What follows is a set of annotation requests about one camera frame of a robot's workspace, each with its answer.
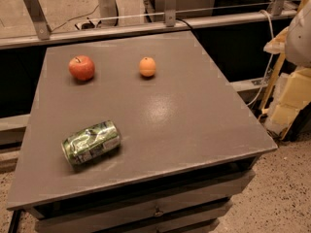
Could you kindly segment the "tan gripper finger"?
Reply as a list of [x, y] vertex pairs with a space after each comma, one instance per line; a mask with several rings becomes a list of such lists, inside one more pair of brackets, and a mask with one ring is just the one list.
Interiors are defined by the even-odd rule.
[[274, 37], [264, 46], [263, 50], [271, 54], [284, 53], [288, 31], [288, 27], [284, 28], [276, 37]]

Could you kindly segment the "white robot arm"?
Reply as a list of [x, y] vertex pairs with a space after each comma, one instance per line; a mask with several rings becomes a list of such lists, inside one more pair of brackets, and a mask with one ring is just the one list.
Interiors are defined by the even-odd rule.
[[263, 50], [273, 54], [283, 53], [296, 66], [311, 67], [311, 0]]

